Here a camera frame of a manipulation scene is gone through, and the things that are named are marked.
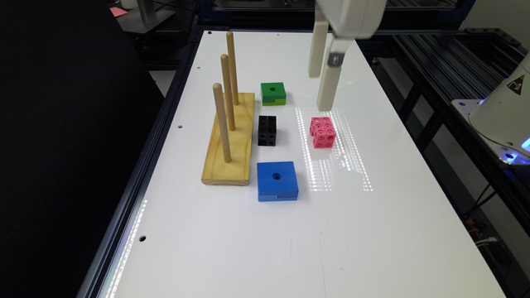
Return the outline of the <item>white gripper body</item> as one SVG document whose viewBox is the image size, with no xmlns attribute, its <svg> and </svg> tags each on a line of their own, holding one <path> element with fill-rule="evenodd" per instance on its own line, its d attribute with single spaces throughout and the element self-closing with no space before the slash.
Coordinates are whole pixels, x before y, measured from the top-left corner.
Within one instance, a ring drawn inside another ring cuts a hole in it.
<svg viewBox="0 0 530 298">
<path fill-rule="evenodd" d="M 386 0 L 316 0 L 340 39 L 369 39 L 379 28 Z"/>
</svg>

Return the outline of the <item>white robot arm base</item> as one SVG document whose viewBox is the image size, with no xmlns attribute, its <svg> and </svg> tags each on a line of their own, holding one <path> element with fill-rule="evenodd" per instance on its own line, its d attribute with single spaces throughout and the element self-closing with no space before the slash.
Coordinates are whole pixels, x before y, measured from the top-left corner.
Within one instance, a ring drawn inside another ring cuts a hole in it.
<svg viewBox="0 0 530 298">
<path fill-rule="evenodd" d="M 529 57 L 485 99 L 451 102 L 497 158 L 529 165 Z"/>
</svg>

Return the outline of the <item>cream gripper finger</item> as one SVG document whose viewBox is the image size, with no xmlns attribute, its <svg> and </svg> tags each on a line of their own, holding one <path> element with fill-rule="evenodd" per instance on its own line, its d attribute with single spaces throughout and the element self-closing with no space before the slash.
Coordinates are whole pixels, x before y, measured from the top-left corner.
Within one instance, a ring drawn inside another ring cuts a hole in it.
<svg viewBox="0 0 530 298">
<path fill-rule="evenodd" d="M 308 75 L 310 78 L 318 78 L 320 76 L 325 54 L 328 27 L 329 24 L 326 19 L 322 17 L 317 17 L 315 19 L 308 64 Z"/>
<path fill-rule="evenodd" d="M 345 54 L 352 41 L 334 36 L 324 55 L 323 73 L 321 75 L 317 108 L 321 112 L 329 112 L 335 100 Z"/>
</svg>

